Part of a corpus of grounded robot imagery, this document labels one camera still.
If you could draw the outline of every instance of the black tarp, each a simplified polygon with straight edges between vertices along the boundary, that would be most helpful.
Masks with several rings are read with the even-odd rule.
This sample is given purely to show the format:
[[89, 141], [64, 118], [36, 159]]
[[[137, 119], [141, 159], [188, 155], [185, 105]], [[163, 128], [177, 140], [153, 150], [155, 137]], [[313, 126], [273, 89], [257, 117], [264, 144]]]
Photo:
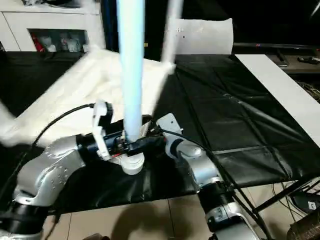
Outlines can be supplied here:
[[[0, 55], [0, 99], [18, 116], [79, 57]], [[167, 113], [175, 115], [183, 134], [210, 146], [241, 187], [320, 175], [318, 146], [235, 56], [177, 56], [154, 118]], [[0, 186], [25, 149], [0, 147]], [[161, 149], [145, 156], [142, 171], [133, 176], [109, 162], [80, 169], [54, 208], [76, 212], [194, 193], [185, 166], [176, 165]], [[1, 199], [1, 209], [11, 200], [14, 186], [13, 182]]]

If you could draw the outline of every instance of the wire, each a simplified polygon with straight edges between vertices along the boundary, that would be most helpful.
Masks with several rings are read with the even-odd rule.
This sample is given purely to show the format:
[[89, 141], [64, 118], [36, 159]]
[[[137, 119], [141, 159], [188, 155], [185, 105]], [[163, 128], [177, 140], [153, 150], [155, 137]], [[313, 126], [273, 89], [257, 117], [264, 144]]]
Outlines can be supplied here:
[[[285, 190], [285, 185], [281, 182], [281, 186], [282, 186], [282, 189], [283, 190]], [[288, 196], [286, 195], [285, 196], [285, 200], [286, 200], [286, 204], [288, 204], [288, 209], [289, 209], [289, 211], [290, 211], [290, 213], [291, 213], [291, 216], [292, 216], [292, 218], [293, 218], [293, 221], [296, 223], [297, 221], [296, 221], [296, 218], [295, 218], [295, 216], [294, 216], [294, 214], [293, 214], [293, 210], [291, 209], [291, 207], [290, 207], [290, 204], [289, 204], [289, 200], [288, 200]]]
[[18, 162], [17, 166], [15, 167], [15, 169], [13, 170], [13, 173], [8, 177], [7, 181], [5, 182], [3, 188], [1, 189], [1, 192], [0, 192], [0, 200], [3, 198], [3, 195], [5, 194], [12, 178], [17, 174], [17, 172], [20, 170], [21, 168], [21, 165], [23, 164], [26, 156], [32, 152], [32, 150], [36, 147], [39, 139], [42, 137], [42, 135], [52, 126], [54, 125], [56, 122], [58, 122], [59, 120], [63, 119], [65, 116], [69, 115], [69, 114], [72, 114], [78, 110], [81, 110], [81, 109], [85, 109], [85, 108], [93, 108], [94, 107], [94, 103], [90, 103], [90, 104], [84, 104], [84, 105], [81, 105], [81, 106], [77, 106], [69, 111], [66, 111], [65, 113], [63, 113], [62, 115], [58, 116], [57, 118], [55, 118], [54, 120], [52, 120], [40, 133], [39, 135], [35, 138], [34, 142], [31, 144], [30, 148], [25, 151], [25, 153], [22, 155], [20, 161]]
[[[272, 184], [272, 193], [273, 193], [273, 195], [275, 196], [276, 195], [276, 191], [275, 191], [275, 184]], [[296, 215], [298, 215], [299, 217], [301, 217], [301, 218], [304, 218], [304, 216], [303, 215], [301, 215], [299, 212], [297, 212], [297, 211], [295, 211], [295, 210], [293, 210], [293, 209], [291, 209], [290, 207], [289, 207], [289, 203], [288, 203], [288, 206], [287, 205], [285, 205], [281, 200], [279, 200], [279, 203], [282, 205], [282, 206], [284, 206], [286, 209], [289, 209], [290, 210], [290, 212], [291, 212], [291, 214], [292, 213], [295, 213]]]
[[58, 225], [58, 223], [60, 221], [60, 217], [61, 217], [61, 214], [54, 215], [53, 225], [52, 225], [50, 231], [48, 232], [48, 234], [45, 236], [44, 240], [48, 240], [51, 237], [52, 233], [54, 232], [54, 230], [56, 229], [56, 226]]
[[229, 180], [231, 182], [230, 187], [235, 187], [239, 193], [242, 195], [242, 197], [244, 198], [244, 200], [246, 201], [246, 203], [249, 205], [249, 207], [251, 208], [251, 211], [245, 206], [245, 204], [238, 198], [238, 196], [236, 196], [235, 194], [233, 194], [233, 197], [236, 199], [236, 201], [243, 207], [243, 209], [252, 217], [252, 219], [258, 224], [258, 226], [261, 228], [261, 230], [264, 232], [266, 238], [268, 240], [272, 240], [271, 234], [268, 231], [268, 228], [264, 222], [264, 220], [262, 219], [262, 217], [260, 216], [259, 212], [255, 210], [255, 207], [253, 206], [253, 204], [251, 203], [251, 201], [248, 199], [248, 197], [245, 195], [245, 193], [241, 190], [241, 188], [238, 186], [238, 184], [236, 183], [236, 181], [231, 177], [231, 175], [225, 170], [225, 168], [220, 164], [220, 162], [218, 162], [218, 160], [216, 159], [215, 155], [213, 154], [212, 150], [203, 146], [202, 144], [198, 143], [197, 141], [184, 136], [182, 134], [173, 132], [173, 131], [168, 131], [162, 128], [159, 128], [160, 132], [163, 133], [167, 133], [167, 134], [171, 134], [171, 135], [175, 135], [177, 137], [180, 137], [182, 139], [188, 140], [189, 142], [192, 142], [198, 146], [200, 146], [201, 148], [203, 148], [206, 153], [208, 154], [208, 157], [213, 161], [213, 163], [216, 165], [216, 167], [218, 168], [220, 174], [225, 175], [224, 177], [222, 176], [223, 179], [225, 180]]

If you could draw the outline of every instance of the light blue pole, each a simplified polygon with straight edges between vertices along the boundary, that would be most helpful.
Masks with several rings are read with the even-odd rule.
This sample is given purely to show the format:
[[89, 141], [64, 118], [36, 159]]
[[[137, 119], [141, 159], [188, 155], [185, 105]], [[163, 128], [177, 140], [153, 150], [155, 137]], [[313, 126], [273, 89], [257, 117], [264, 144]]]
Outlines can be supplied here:
[[145, 0], [117, 0], [117, 19], [122, 64], [124, 130], [126, 139], [134, 142], [139, 137], [142, 125]]

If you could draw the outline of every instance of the tile floor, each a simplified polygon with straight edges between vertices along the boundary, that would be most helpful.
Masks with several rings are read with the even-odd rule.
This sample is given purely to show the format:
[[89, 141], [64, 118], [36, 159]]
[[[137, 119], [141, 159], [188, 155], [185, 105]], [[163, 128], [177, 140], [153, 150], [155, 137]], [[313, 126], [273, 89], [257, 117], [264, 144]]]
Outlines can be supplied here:
[[[276, 192], [281, 189], [280, 184], [275, 184]], [[255, 206], [273, 196], [271, 185], [243, 190]], [[262, 211], [261, 216], [272, 237], [286, 239], [290, 224], [294, 222], [287, 208], [277, 202]], [[258, 236], [264, 238], [259, 227], [252, 220], [250, 222]], [[44, 235], [51, 226], [52, 217], [48, 217]], [[207, 240], [211, 236], [197, 196], [190, 195], [65, 214], [50, 240], [82, 240], [96, 233], [112, 240]]]

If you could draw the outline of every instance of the white fabric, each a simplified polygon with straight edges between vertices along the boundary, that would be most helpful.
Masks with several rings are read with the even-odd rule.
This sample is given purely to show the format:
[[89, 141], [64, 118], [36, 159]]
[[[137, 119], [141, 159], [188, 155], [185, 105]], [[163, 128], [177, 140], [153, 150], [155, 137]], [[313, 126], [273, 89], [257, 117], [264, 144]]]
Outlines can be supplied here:
[[[142, 78], [142, 114], [152, 114], [172, 64], [144, 59]], [[0, 141], [5, 145], [32, 143], [41, 130], [62, 113], [97, 99], [113, 105], [112, 121], [124, 117], [120, 55], [94, 50], [82, 57], [26, 111], [14, 119], [0, 105]], [[76, 134], [92, 132], [93, 110], [82, 109], [65, 117], [42, 136], [41, 146]]]

